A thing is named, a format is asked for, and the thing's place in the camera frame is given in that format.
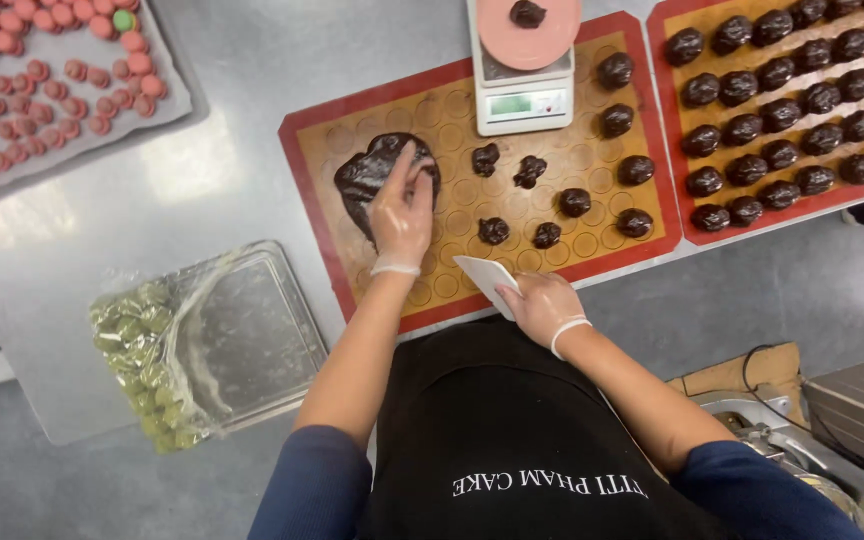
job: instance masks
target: clear plastic glove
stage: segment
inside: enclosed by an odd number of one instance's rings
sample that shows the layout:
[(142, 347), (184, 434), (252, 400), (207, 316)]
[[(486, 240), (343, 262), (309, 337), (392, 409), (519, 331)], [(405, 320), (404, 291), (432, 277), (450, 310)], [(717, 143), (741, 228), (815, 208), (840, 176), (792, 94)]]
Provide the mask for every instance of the clear plastic glove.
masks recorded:
[(558, 274), (519, 273), (515, 274), (515, 282), (521, 295), (507, 285), (498, 285), (495, 292), (509, 306), (522, 332), (561, 359), (555, 349), (556, 339), (576, 326), (592, 325), (586, 319), (579, 295)]
[(401, 272), (418, 276), (432, 241), (432, 177), (423, 167), (432, 157), (415, 161), (416, 143), (409, 141), (391, 167), (389, 178), (368, 206), (368, 225), (378, 259), (371, 275)]

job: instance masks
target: metal table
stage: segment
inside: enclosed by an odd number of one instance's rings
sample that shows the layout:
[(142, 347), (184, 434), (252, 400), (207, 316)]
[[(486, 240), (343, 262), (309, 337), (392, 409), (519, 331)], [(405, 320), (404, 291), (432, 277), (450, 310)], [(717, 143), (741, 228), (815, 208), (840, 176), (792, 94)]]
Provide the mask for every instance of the metal table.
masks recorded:
[[(136, 422), (87, 317), (129, 277), (278, 240), (334, 343), (345, 321), (282, 152), (282, 117), (471, 55), (464, 0), (151, 1), (197, 112), (0, 189), (0, 340), (54, 444)], [(585, 0), (582, 16), (644, 20), (654, 4)], [(698, 251), (683, 243), (579, 286)]]

